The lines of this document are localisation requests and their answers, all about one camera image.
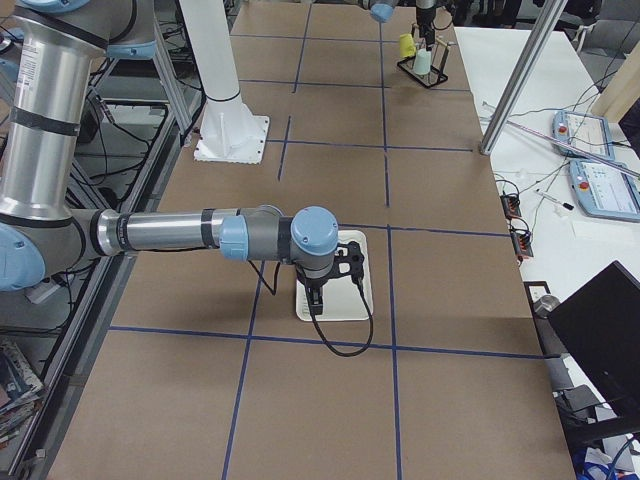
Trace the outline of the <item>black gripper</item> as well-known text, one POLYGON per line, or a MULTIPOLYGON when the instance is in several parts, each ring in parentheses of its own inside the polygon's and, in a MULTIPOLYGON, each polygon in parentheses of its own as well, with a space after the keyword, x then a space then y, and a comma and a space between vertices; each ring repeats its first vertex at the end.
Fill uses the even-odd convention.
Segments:
POLYGON ((307 305, 312 318, 323 314, 324 302, 322 287, 328 282, 332 268, 311 270, 296 266, 296 278, 306 288, 307 305))
POLYGON ((435 29, 433 21, 435 19, 434 8, 417 8, 416 9, 416 25, 418 27, 419 37, 424 40, 435 39, 435 29))

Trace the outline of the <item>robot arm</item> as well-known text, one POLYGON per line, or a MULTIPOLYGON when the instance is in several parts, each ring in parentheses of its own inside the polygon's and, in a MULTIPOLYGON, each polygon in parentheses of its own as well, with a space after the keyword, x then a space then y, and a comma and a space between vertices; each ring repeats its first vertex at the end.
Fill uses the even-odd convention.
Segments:
POLYGON ((65 196, 93 60, 149 58, 150 1, 20 1, 24 32, 1 175, 1 287, 16 291, 76 263, 139 251, 217 249, 231 260, 293 265, 313 315, 339 274, 338 224, 311 206, 189 213, 71 209, 65 196))
MULTIPOLYGON (((391 19, 399 2, 395 0, 358 0, 353 1, 353 4, 368 11, 378 23, 386 23, 391 19)), ((424 39, 427 44, 433 44, 435 41, 433 22, 437 10, 436 1, 417 0, 414 2, 414 7, 419 37, 424 39)))

